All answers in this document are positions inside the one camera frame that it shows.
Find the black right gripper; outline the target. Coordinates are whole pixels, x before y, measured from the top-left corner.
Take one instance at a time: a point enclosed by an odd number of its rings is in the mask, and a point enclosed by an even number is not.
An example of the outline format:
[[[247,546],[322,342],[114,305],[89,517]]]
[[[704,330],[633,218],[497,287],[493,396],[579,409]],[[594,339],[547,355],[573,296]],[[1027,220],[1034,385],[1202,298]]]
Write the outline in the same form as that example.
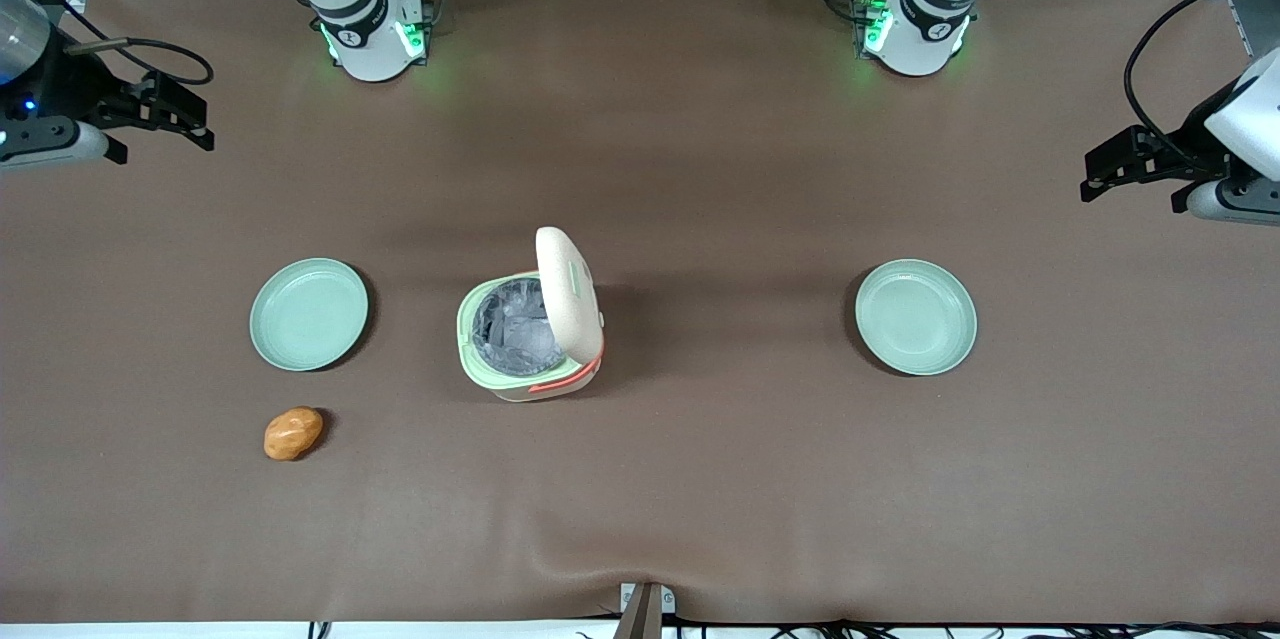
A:
[[[206,102],[164,70],[147,70],[134,92],[99,56],[115,47],[125,47],[125,42],[49,41],[35,47],[4,41],[3,131],[17,134],[32,128],[35,120],[63,118],[104,131],[133,127],[168,132],[212,152],[216,138],[207,125]]]

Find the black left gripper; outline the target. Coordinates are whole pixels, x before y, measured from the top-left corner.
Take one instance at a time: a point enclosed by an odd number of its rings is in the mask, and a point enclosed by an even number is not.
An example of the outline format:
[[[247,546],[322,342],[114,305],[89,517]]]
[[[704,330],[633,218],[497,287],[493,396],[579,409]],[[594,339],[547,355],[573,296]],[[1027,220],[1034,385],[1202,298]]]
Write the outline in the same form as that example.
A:
[[[1079,197],[1089,204],[1120,184],[1146,184],[1165,179],[1217,181],[1243,174],[1235,152],[1206,127],[1213,111],[1222,108],[1234,88],[1234,79],[1198,102],[1174,131],[1156,127],[1135,93],[1130,105],[1140,125],[1117,132],[1085,152],[1085,179]]]

